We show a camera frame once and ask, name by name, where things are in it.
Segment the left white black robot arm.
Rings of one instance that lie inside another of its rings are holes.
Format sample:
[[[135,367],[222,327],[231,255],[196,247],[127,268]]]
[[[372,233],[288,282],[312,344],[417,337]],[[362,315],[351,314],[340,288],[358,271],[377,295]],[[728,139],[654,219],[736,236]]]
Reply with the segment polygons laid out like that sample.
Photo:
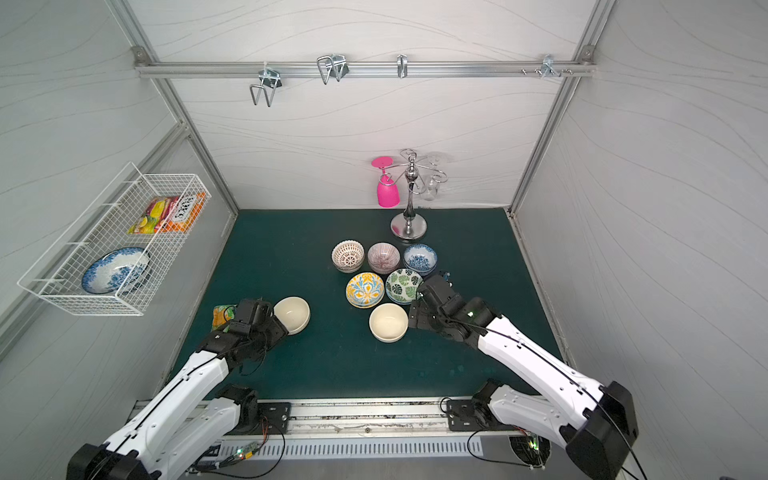
[[[261,407],[255,390],[225,380],[245,362],[264,360],[306,319],[306,309],[240,301],[144,409],[102,444],[85,444],[72,456],[67,478],[178,479],[250,458],[283,432],[289,407]]]

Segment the green leaf bowl back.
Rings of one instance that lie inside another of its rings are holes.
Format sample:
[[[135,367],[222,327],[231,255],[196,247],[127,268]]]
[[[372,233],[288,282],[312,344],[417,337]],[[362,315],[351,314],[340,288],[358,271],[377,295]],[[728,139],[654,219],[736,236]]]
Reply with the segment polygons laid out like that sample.
[[[399,305],[410,305],[416,299],[423,278],[417,272],[402,268],[390,273],[385,282],[388,298]]]

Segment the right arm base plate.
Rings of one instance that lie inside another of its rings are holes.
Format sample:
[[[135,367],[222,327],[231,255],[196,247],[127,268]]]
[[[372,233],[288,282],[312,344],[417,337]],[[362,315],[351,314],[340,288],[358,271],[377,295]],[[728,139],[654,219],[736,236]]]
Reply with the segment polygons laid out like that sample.
[[[472,399],[443,397],[439,408],[451,432],[512,430],[510,425],[501,423],[487,406]]]

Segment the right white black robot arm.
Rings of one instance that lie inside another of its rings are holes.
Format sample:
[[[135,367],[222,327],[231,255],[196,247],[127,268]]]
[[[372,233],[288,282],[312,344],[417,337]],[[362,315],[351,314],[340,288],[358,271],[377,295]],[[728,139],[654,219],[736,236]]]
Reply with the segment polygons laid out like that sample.
[[[488,381],[473,397],[483,427],[520,427],[543,437],[591,479],[616,478],[636,456],[639,426],[630,391],[569,367],[483,299],[466,300],[447,280],[431,277],[417,289],[409,325],[495,359],[534,389],[527,395]]]

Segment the cream plain bowl back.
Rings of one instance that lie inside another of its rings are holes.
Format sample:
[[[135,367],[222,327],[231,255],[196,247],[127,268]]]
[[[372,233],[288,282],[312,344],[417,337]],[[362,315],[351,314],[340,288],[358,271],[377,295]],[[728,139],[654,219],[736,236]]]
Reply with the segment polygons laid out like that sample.
[[[400,305],[381,304],[369,316],[369,329],[380,342],[394,343],[405,336],[408,322],[408,314]]]

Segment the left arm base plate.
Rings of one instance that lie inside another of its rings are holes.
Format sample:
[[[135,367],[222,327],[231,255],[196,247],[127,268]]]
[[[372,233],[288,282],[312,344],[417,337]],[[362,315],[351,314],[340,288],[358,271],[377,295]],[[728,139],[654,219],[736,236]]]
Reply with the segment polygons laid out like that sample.
[[[241,406],[240,420],[234,433],[238,435],[271,435],[285,433],[291,417],[290,402],[251,401]]]

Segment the purple striped bowl front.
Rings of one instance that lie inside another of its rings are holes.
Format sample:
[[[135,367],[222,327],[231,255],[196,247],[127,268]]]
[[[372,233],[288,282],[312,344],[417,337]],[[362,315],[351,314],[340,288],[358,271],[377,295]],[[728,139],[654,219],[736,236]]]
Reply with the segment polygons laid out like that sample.
[[[394,245],[379,242],[368,249],[367,261],[375,273],[388,275],[398,269],[401,255],[399,249]]]

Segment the yellow blue ornament bowl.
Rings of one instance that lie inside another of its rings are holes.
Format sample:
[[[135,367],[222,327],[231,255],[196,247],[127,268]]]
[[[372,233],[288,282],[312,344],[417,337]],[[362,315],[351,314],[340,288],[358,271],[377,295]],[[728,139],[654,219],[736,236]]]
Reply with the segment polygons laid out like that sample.
[[[377,306],[385,296],[385,283],[373,272],[355,275],[346,285],[345,297],[350,305],[359,309]]]

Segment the white maroon leaf bowl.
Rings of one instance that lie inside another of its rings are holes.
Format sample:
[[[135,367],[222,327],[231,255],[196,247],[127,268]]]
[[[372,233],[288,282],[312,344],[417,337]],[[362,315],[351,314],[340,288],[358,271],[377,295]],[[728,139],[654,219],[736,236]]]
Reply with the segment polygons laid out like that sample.
[[[333,248],[331,259],[338,271],[353,273],[362,267],[365,260],[365,249],[356,240],[344,240]]]

